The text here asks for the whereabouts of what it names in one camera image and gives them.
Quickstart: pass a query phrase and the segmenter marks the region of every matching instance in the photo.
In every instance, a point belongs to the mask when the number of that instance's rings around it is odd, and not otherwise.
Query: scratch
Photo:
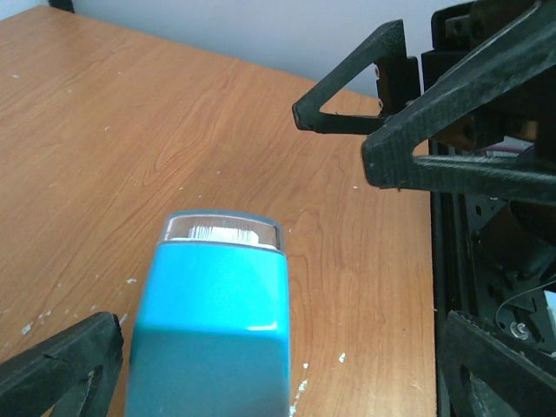
[[[417,384],[409,384],[411,387],[413,388],[417,388],[419,391],[421,391],[422,393],[424,393],[424,391],[421,389],[421,387],[419,387]]]

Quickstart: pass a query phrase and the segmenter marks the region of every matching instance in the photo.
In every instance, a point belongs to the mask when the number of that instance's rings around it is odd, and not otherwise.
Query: cable
[[[536,291],[536,290],[538,290],[538,289],[542,289],[542,288],[544,288],[544,287],[548,287],[549,285],[552,285],[552,284],[556,283],[556,275],[551,276],[551,278],[553,278],[552,281],[545,282],[544,284],[538,285],[537,287],[533,287],[533,288],[526,289],[525,291],[523,291],[523,292],[521,292],[521,293],[519,293],[519,294],[516,294],[516,295],[511,296],[510,298],[508,298],[507,300],[505,300],[502,304],[500,304],[500,305],[498,306],[498,309],[496,310],[496,314],[494,315],[494,321],[496,322],[496,326],[498,326],[498,328],[499,328],[500,330],[504,331],[504,329],[503,329],[502,326],[500,325],[500,322],[498,321],[498,315],[500,314],[500,310],[501,310],[508,302],[510,302],[511,300],[513,300],[513,299],[515,299],[515,298],[521,297],[522,295],[525,295],[525,294],[528,294],[528,293],[532,293],[533,291]]]

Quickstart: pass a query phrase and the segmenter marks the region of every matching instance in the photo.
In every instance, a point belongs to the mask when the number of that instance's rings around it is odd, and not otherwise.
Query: blue object
[[[252,215],[169,218],[134,327],[127,417],[288,416],[281,236]]]

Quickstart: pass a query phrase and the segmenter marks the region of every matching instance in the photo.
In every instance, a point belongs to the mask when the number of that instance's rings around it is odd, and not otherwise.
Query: wood grain
[[[296,416],[434,415],[428,194],[297,131],[310,81],[46,7],[0,23],[0,57],[0,361],[98,310],[127,357],[163,218],[233,209],[286,230]]]

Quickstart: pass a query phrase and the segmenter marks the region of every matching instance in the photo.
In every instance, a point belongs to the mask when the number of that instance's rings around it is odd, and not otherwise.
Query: black plastic part
[[[97,313],[0,364],[0,414],[105,416],[122,368],[118,319]]]
[[[444,329],[439,361],[456,415],[553,415],[553,358],[468,313],[451,312]]]
[[[425,90],[430,89],[441,76],[461,61],[467,53],[467,50],[429,50],[421,54]]]
[[[536,3],[392,116],[363,144],[368,181],[381,188],[490,195],[556,205],[556,175],[541,164],[484,156],[413,156],[420,142],[450,123],[552,68],[556,64],[555,17],[555,1]]]
[[[381,74],[377,82],[385,112],[379,116],[346,116],[321,112],[321,107],[340,89],[372,63]],[[298,129],[317,133],[368,135],[380,128],[387,111],[399,111],[420,94],[419,71],[415,58],[408,58],[403,22],[385,23],[327,76],[293,105]]]
[[[49,5],[51,7],[55,7],[56,9],[69,11],[71,13],[76,12],[73,8],[72,0],[49,0]]]
[[[469,41],[448,38],[446,36],[446,25],[444,22],[450,18],[468,16],[471,11],[471,3],[456,4],[455,6],[434,12],[431,18],[431,29],[433,35],[433,48],[435,50],[468,50]]]

